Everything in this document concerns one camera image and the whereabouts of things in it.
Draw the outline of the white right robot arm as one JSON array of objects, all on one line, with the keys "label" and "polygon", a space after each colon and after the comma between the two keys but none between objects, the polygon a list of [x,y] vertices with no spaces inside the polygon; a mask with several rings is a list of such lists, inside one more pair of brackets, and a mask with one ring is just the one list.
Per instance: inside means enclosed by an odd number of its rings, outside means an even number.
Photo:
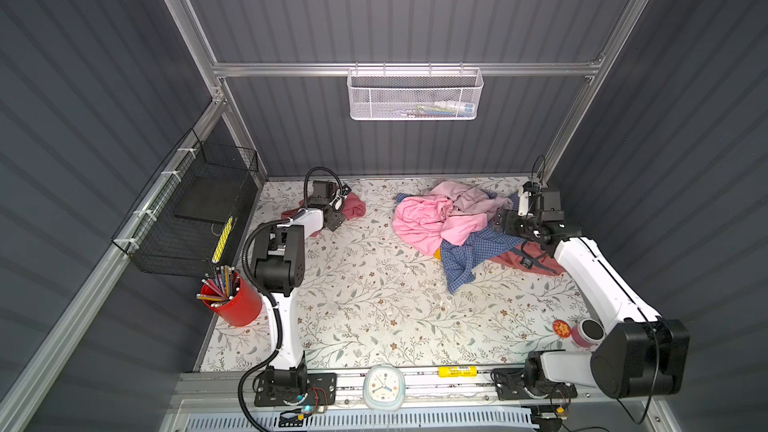
[{"label": "white right robot arm", "polygon": [[690,334],[643,300],[605,258],[595,240],[568,224],[560,193],[537,179],[517,188],[494,228],[539,245],[576,283],[602,335],[581,351],[530,354],[523,380],[599,389],[612,399],[674,395],[682,387]]}]

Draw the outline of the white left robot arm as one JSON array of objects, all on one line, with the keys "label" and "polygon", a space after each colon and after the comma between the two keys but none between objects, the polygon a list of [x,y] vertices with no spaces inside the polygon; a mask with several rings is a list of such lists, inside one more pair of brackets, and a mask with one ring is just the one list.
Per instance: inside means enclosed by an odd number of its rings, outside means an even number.
[{"label": "white left robot arm", "polygon": [[351,189],[340,179],[303,183],[300,206],[251,231],[243,246],[247,281],[267,307],[272,351],[262,366],[265,388],[304,394],[309,385],[305,353],[299,338],[297,290],[304,282],[305,241],[324,229],[334,230]]}]

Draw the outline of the rose red cloth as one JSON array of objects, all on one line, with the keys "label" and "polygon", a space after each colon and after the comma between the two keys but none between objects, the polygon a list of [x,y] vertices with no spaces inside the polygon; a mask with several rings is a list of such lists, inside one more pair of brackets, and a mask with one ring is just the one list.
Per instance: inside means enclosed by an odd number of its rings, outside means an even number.
[{"label": "rose red cloth", "polygon": [[355,193],[331,196],[309,195],[299,208],[282,213],[283,222],[280,227],[301,226],[305,238],[316,236],[322,230],[328,230],[323,226],[323,209],[326,207],[342,212],[346,217],[345,222],[362,218],[367,210],[366,204]]}]

